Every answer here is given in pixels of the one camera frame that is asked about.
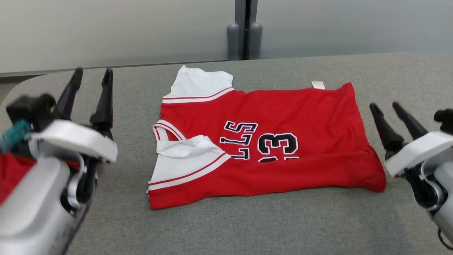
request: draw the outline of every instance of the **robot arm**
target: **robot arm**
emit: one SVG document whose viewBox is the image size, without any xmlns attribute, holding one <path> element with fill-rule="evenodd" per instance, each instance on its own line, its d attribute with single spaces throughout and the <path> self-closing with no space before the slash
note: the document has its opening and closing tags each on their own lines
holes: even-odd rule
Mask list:
<svg viewBox="0 0 453 255">
<path fill-rule="evenodd" d="M 0 254 L 65 253 L 89 209 L 99 164 L 116 161 L 118 149 L 110 132 L 112 70 L 106 71 L 89 125 L 71 121 L 82 74 L 82 69 L 74 72 L 57 103 L 48 94 L 22 96 L 6 108 L 20 129 L 12 129 L 18 132 L 6 137 L 2 150 L 37 163 L 0 208 Z M 21 134 L 24 139 L 18 141 Z"/>
<path fill-rule="evenodd" d="M 392 177 L 409 182 L 415 200 L 439 227 L 442 244 L 453 250 L 440 235 L 444 233 L 453 242 L 453 196 L 448 196 L 453 194 L 453 110 L 437 111 L 434 120 L 442 123 L 440 131 L 428 132 L 398 103 L 393 103 L 393 108 L 414 140 L 404 143 L 378 106 L 370 105 L 386 150 L 386 170 Z"/>
</svg>

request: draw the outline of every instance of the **gray post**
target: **gray post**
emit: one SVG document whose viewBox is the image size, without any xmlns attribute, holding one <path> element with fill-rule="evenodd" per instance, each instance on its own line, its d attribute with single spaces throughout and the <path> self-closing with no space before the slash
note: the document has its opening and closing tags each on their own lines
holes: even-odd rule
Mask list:
<svg viewBox="0 0 453 255">
<path fill-rule="evenodd" d="M 226 36 L 228 40 L 228 61 L 240 60 L 241 44 L 240 44 L 239 25 L 236 23 L 229 24 L 226 27 Z"/>
<path fill-rule="evenodd" d="M 263 26 L 255 22 L 250 26 L 249 30 L 249 59 L 260 59 L 261 51 L 261 34 Z"/>
</svg>

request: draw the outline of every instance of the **red basketball jersey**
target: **red basketball jersey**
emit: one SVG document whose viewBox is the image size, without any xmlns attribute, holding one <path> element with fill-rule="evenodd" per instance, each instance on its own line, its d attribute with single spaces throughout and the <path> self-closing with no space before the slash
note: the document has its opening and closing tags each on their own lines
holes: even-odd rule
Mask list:
<svg viewBox="0 0 453 255">
<path fill-rule="evenodd" d="M 385 189 L 351 83 L 245 93 L 232 79 L 185 66 L 178 72 L 153 126 L 151 209 L 320 186 Z"/>
</svg>

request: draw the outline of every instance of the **gray table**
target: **gray table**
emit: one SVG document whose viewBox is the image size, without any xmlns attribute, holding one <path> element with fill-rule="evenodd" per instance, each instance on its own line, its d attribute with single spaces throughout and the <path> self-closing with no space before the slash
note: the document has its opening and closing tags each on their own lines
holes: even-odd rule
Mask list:
<svg viewBox="0 0 453 255">
<path fill-rule="evenodd" d="M 156 160 L 151 126 L 161 98 L 181 65 L 115 68 L 114 127 L 118 162 L 100 176 L 91 211 L 70 254 L 450 254 L 437 227 L 414 202 L 409 184 L 388 180 L 384 193 L 318 188 L 254 197 L 217 197 L 151 211 L 145 193 Z M 453 107 L 453 57 L 429 53 L 369 54 L 188 64 L 226 71 L 236 89 L 297 89 L 323 81 L 352 82 L 366 134 L 384 150 L 368 109 L 378 103 L 406 140 L 393 113 L 398 100 L 430 131 L 436 110 Z M 101 92 L 104 69 L 86 70 L 73 119 L 87 123 Z M 71 72 L 27 80 L 2 104 L 23 93 L 58 97 Z M 0 111 L 0 130 L 10 125 Z"/>
</svg>

